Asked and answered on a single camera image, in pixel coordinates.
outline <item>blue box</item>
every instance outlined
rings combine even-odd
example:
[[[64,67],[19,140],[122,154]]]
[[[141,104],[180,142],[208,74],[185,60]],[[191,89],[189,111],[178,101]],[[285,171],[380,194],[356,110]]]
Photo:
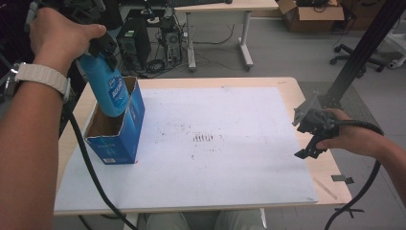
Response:
[[[124,78],[130,95],[124,114],[107,117],[99,105],[90,120],[84,139],[105,165],[134,164],[143,126],[145,107],[136,78]]]

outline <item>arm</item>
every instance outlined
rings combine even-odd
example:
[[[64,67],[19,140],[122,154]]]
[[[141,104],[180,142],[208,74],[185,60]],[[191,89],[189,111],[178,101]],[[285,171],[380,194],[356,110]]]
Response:
[[[349,120],[349,116],[338,109],[327,109],[340,120]],[[406,206],[406,150],[373,131],[362,127],[342,126],[340,135],[321,141],[317,149],[343,149],[378,160],[395,185],[397,193]]]
[[[105,27],[78,25],[51,9],[31,25],[34,64],[66,76],[91,38]],[[57,142],[62,99],[48,85],[25,81],[0,121],[0,226],[51,229],[56,196]]]

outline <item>gray floor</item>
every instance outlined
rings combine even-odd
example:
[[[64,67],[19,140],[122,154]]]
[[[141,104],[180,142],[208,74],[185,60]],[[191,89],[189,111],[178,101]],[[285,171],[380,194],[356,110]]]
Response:
[[[362,33],[350,34],[292,34],[288,33],[278,19],[251,20],[248,47],[255,66],[249,72],[243,68],[243,60],[237,47],[241,27],[236,26],[233,37],[221,46],[195,45],[197,52],[196,72],[186,66],[156,78],[219,78],[219,77],[294,77],[297,81],[334,81],[344,62],[330,65],[336,43],[354,47]],[[194,29],[194,40],[221,41],[230,30],[226,26],[208,26]],[[375,54],[388,61],[400,54],[383,45]],[[355,80],[353,86],[370,109],[386,136],[406,148],[406,68],[386,68],[377,73],[369,65],[363,78]],[[334,150],[334,158],[341,172],[355,183],[349,188],[356,195],[366,181],[373,160],[343,150]],[[389,176],[381,170],[371,189],[353,208],[363,213],[343,214],[331,229],[406,229],[406,210],[403,207]],[[266,209],[268,229],[323,229],[334,207],[289,207]],[[206,213],[206,219],[213,217]],[[93,229],[123,229],[118,220],[99,216],[86,217]],[[196,214],[190,214],[193,225],[204,226]],[[55,217],[54,229],[86,229],[77,217]]]

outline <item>white watch strap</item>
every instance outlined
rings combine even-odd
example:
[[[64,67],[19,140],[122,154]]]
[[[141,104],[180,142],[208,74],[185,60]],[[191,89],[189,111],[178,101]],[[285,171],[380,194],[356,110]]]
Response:
[[[64,103],[69,99],[70,79],[65,78],[53,68],[37,64],[21,64],[15,79],[18,81],[36,81],[49,85],[63,95]]]

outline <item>blue bottle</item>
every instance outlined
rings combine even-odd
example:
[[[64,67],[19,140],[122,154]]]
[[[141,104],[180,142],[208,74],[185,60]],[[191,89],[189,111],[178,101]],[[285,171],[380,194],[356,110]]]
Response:
[[[129,96],[119,70],[111,71],[102,54],[98,57],[83,55],[79,62],[101,111],[108,117],[120,116],[126,109]]]

